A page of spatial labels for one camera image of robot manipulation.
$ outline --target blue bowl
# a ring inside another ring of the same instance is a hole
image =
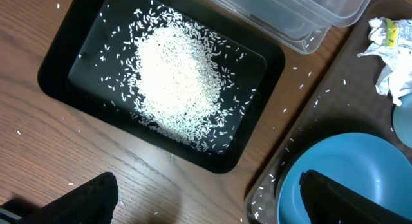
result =
[[[403,96],[400,100],[402,105],[395,107],[393,111],[393,129],[402,143],[412,147],[412,94]]]
[[[314,169],[376,204],[412,219],[412,165],[392,144],[364,133],[327,138],[290,168],[277,204],[280,224],[310,223],[300,193],[303,172]]]

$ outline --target clear plastic container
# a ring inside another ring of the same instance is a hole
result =
[[[355,23],[370,2],[370,0],[211,1],[302,54],[314,52],[332,25],[346,27]]]

